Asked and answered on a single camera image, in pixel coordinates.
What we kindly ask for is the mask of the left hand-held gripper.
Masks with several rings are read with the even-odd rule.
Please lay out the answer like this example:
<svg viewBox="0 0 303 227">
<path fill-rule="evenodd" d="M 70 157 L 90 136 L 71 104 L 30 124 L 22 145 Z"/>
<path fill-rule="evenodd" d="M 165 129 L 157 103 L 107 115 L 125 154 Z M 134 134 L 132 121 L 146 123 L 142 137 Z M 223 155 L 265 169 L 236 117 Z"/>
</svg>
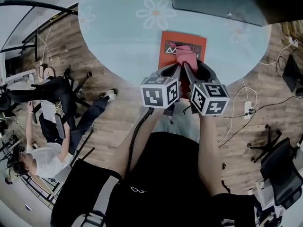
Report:
<svg viewBox="0 0 303 227">
<path fill-rule="evenodd" d="M 182 66 L 173 63 L 158 69 L 150 77 L 145 77 L 140 84 L 144 107 L 164 109 L 164 114 L 172 116 L 175 103 L 182 96 L 180 75 Z"/>
</svg>

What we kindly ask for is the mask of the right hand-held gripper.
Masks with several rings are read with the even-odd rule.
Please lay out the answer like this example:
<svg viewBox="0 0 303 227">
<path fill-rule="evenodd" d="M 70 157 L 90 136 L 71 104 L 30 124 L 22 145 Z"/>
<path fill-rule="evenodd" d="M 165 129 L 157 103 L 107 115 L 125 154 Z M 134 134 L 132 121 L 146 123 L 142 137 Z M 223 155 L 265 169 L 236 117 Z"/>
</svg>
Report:
<svg viewBox="0 0 303 227">
<path fill-rule="evenodd" d="M 191 66 L 183 63 L 189 83 L 192 85 L 190 104 L 192 114 L 200 113 L 203 116 L 222 115 L 230 100 L 226 86 L 215 83 L 196 83 Z M 217 79 L 216 73 L 202 61 L 197 61 L 197 79 L 213 81 Z"/>
</svg>

